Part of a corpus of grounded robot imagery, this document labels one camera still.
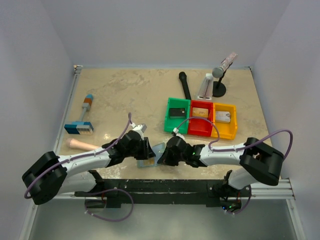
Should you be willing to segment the gold credit card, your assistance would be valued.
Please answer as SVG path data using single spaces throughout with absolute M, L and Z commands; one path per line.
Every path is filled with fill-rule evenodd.
M 155 164 L 154 160 L 149 159 L 149 160 L 142 160 L 140 163 L 140 166 L 142 168 L 145 168 L 145 167 L 152 167 L 154 164 Z

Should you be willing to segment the black VIP card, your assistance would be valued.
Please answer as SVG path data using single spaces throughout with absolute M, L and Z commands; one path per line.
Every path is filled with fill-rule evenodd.
M 185 119 L 186 110 L 184 108 L 170 108 L 169 117 L 171 119 Z

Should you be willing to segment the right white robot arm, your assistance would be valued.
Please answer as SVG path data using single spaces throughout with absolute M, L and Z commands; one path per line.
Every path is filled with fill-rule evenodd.
M 157 163 L 175 167 L 185 162 L 193 168 L 215 165 L 240 166 L 226 174 L 227 184 L 237 190 L 254 183 L 277 186 L 285 156 L 261 140 L 249 137 L 246 142 L 219 146 L 190 145 L 178 136 L 172 137 Z

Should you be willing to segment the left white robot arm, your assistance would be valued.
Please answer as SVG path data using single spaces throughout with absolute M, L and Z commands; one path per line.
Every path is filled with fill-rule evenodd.
M 80 154 L 56 155 L 54 151 L 48 151 L 22 175 L 26 186 L 24 198 L 42 205 L 52 200 L 64 181 L 72 176 L 118 165 L 125 158 L 148 160 L 155 156 L 149 139 L 134 130 L 95 150 Z

